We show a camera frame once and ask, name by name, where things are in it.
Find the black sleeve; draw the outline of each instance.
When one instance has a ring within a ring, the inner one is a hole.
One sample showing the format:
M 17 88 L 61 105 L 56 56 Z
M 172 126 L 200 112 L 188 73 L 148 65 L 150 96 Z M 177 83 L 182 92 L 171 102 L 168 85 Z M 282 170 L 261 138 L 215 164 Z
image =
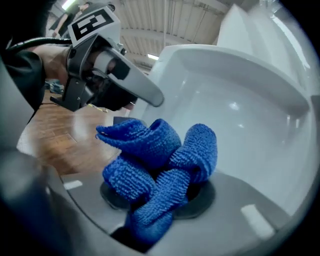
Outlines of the black sleeve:
M 45 95 L 46 73 L 42 60 L 34 52 L 22 50 L 3 56 L 3 62 L 19 91 L 36 112 Z
M 31 51 L 20 51 L 16 54 L 6 52 L 6 46 L 43 37 L 49 11 L 56 0 L 42 0 L 32 5 L 30 1 L 7 1 L 6 8 L 11 12 L 0 15 L 1 40 L 0 54 L 16 86 L 36 112 L 44 97 L 45 71 L 42 60 Z

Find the cloth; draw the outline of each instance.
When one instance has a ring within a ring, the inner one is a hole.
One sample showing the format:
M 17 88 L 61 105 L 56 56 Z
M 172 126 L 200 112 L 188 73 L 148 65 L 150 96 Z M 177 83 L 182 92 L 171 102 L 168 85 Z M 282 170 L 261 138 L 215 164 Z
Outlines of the cloth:
M 171 226 L 173 210 L 188 202 L 189 184 L 208 180 L 214 171 L 216 135 L 196 124 L 181 145 L 176 131 L 162 119 L 149 128 L 131 119 L 96 130 L 99 139 L 122 150 L 102 175 L 131 203 L 125 226 L 138 243 L 153 245 Z

